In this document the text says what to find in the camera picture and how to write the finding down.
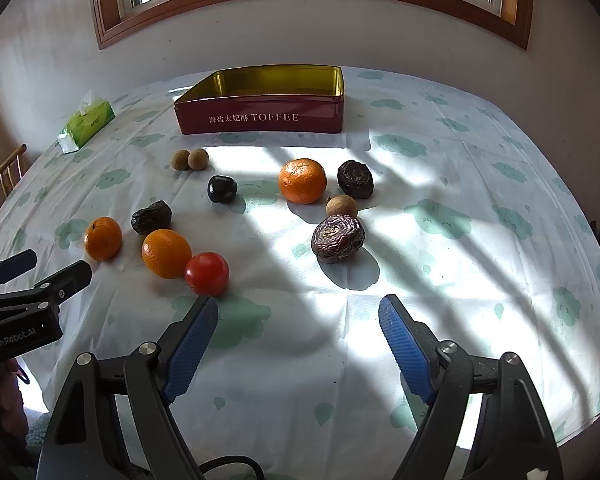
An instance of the red tin box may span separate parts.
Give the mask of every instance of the red tin box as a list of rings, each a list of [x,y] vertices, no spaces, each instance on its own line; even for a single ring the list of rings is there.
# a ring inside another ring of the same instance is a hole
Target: red tin box
[[[342,131],[342,70],[265,65],[219,70],[174,102],[183,134]]]

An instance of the metal screw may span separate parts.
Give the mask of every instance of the metal screw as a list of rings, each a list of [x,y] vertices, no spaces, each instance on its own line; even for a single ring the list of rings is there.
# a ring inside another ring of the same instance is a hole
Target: metal screw
[[[148,341],[147,343],[142,343],[140,345],[140,353],[142,355],[151,355],[155,352],[156,346],[155,343]]]
[[[504,360],[510,365],[520,364],[520,357],[518,354],[514,354],[513,352],[506,352],[506,354],[504,354]]]
[[[91,362],[91,354],[87,354],[86,352],[84,354],[80,354],[75,362],[77,362],[80,366],[88,365]]]
[[[458,345],[453,341],[443,341],[440,343],[440,349],[445,354],[455,354],[458,351]]]

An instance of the green tissue package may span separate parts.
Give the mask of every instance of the green tissue package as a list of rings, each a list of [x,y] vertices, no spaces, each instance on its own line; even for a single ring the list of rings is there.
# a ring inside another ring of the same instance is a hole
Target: green tissue package
[[[99,98],[93,90],[89,90],[80,107],[58,134],[58,144],[62,152],[77,152],[114,117],[109,101]]]

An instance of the chair backrest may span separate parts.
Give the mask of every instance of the chair backrest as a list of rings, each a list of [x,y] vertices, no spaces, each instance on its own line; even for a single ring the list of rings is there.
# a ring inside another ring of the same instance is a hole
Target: chair backrest
[[[9,196],[9,193],[13,191],[13,188],[20,181],[25,171],[27,171],[24,157],[22,156],[26,151],[27,145],[21,145],[0,165],[0,189],[2,189],[2,194],[4,195],[2,202]],[[18,170],[17,178],[14,177],[15,171],[14,168],[12,168],[13,165],[15,165]]]

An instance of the hand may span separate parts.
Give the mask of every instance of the hand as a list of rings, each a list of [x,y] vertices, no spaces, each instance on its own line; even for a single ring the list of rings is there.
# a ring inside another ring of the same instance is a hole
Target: hand
[[[9,359],[5,362],[6,372],[0,380],[0,425],[7,433],[14,436],[25,436],[29,433],[27,416],[24,413],[24,402],[18,387],[18,362]]]

